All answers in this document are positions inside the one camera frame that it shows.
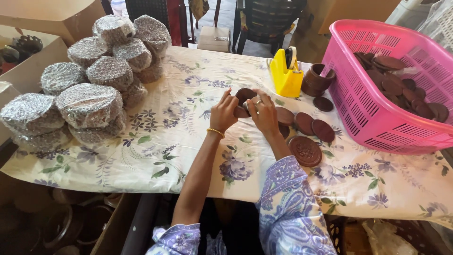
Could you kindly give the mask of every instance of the bracelet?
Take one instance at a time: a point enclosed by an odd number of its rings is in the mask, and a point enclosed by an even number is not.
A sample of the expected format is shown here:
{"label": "bracelet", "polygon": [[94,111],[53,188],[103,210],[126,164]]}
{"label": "bracelet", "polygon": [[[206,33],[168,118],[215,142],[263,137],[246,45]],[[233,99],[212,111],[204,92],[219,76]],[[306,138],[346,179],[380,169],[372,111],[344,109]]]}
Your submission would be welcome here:
{"label": "bracelet", "polygon": [[222,136],[222,139],[225,138],[225,135],[224,135],[222,132],[220,132],[220,131],[218,131],[218,130],[215,130],[214,128],[208,128],[208,129],[206,129],[206,131],[214,131],[214,132],[217,132],[217,133],[219,133],[219,134]]}

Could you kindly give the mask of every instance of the bubble-wrapped package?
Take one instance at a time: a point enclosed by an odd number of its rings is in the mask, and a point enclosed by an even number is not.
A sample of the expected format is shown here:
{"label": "bubble-wrapped package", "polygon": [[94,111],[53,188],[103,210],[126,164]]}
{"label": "bubble-wrapped package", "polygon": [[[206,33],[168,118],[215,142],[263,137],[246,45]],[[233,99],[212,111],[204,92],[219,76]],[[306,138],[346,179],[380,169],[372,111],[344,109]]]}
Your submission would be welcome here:
{"label": "bubble-wrapped package", "polygon": [[103,128],[123,110],[121,94],[109,86],[82,83],[56,99],[63,118],[76,129]]}
{"label": "bubble-wrapped package", "polygon": [[143,69],[140,73],[136,73],[137,77],[143,83],[151,83],[157,81],[164,73],[162,67],[162,60],[156,56],[156,51],[150,48],[152,55],[151,65],[148,68]]}
{"label": "bubble-wrapped package", "polygon": [[85,70],[74,63],[55,63],[44,69],[41,87],[44,93],[58,96],[65,89],[76,84],[86,83]]}
{"label": "bubble-wrapped package", "polygon": [[67,145],[72,139],[72,134],[67,125],[64,125],[57,130],[38,136],[25,136],[13,131],[12,138],[15,144],[28,151],[49,152],[59,146]]}
{"label": "bubble-wrapped package", "polygon": [[149,50],[151,47],[154,48],[159,58],[164,57],[171,42],[167,27],[148,15],[142,15],[135,19],[134,26],[135,37],[142,40]]}
{"label": "bubble-wrapped package", "polygon": [[72,135],[81,144],[101,145],[114,139],[126,127],[126,112],[122,110],[120,114],[109,122],[106,127],[81,128],[75,129],[69,126]]}
{"label": "bubble-wrapped package", "polygon": [[107,44],[96,36],[83,38],[67,49],[67,57],[84,69],[90,67],[102,56],[110,55]]}
{"label": "bubble-wrapped package", "polygon": [[17,96],[0,112],[0,121],[12,131],[38,136],[64,125],[55,96],[26,93]]}
{"label": "bubble-wrapped package", "polygon": [[93,34],[96,34],[108,45],[125,44],[135,36],[135,28],[129,17],[116,15],[104,16],[94,23]]}
{"label": "bubble-wrapped package", "polygon": [[132,39],[126,44],[113,46],[113,55],[126,60],[136,73],[151,65],[151,53],[140,39]]}
{"label": "bubble-wrapped package", "polygon": [[124,59],[101,57],[87,69],[91,83],[112,86],[120,92],[126,91],[134,80],[132,69]]}
{"label": "bubble-wrapped package", "polygon": [[123,97],[124,109],[132,109],[139,105],[148,95],[148,90],[143,86],[137,76],[134,75],[134,81],[129,88],[121,93]]}

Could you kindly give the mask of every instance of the white tablecloth with purple flowers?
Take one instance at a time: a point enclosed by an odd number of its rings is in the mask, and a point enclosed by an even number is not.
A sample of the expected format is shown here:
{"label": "white tablecloth with purple flowers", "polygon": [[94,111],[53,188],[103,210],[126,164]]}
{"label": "white tablecloth with purple flowers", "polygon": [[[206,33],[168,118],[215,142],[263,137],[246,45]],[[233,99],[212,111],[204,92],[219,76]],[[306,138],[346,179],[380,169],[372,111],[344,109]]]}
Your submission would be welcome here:
{"label": "white tablecloth with purple flowers", "polygon": [[[319,166],[305,168],[323,212],[431,220],[453,228],[453,172],[441,153],[401,156],[357,145],[343,131],[336,110],[320,112],[306,95],[276,95],[264,58],[170,47],[163,63],[164,76],[146,85],[147,99],[128,112],[127,129],[117,139],[102,147],[74,140],[51,153],[19,149],[1,170],[21,180],[80,191],[177,193],[206,135],[210,108],[223,91],[261,88],[276,105],[308,113],[335,130],[332,144],[310,137],[324,157]],[[290,136],[295,134],[291,129]],[[264,173],[274,162],[252,120],[240,119],[221,141],[209,196],[257,201]]]}

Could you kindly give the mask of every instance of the paisley sleeve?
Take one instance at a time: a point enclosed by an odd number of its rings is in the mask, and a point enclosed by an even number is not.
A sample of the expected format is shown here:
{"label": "paisley sleeve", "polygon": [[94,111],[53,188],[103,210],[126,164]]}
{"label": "paisley sleeve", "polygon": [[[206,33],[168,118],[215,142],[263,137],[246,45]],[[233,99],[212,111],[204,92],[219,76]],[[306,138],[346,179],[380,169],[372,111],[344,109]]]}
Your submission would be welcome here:
{"label": "paisley sleeve", "polygon": [[196,255],[200,244],[200,224],[177,224],[169,229],[155,228],[156,242],[145,255]]}
{"label": "paisley sleeve", "polygon": [[294,156],[269,167],[256,206],[260,212],[260,241],[267,255],[337,254],[307,174]]}

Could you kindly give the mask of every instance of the pink basket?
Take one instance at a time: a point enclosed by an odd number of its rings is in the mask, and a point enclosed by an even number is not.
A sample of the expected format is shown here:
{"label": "pink basket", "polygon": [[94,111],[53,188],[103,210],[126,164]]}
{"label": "pink basket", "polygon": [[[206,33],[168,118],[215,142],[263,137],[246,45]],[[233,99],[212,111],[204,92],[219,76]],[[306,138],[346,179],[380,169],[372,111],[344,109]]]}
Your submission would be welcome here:
{"label": "pink basket", "polygon": [[[424,154],[453,147],[453,56],[416,31],[371,20],[339,20],[330,26],[332,38],[323,64],[337,79],[329,88],[349,135],[379,151]],[[401,59],[417,74],[405,74],[426,91],[426,102],[450,110],[445,123],[411,114],[386,99],[353,52],[380,53]]]}

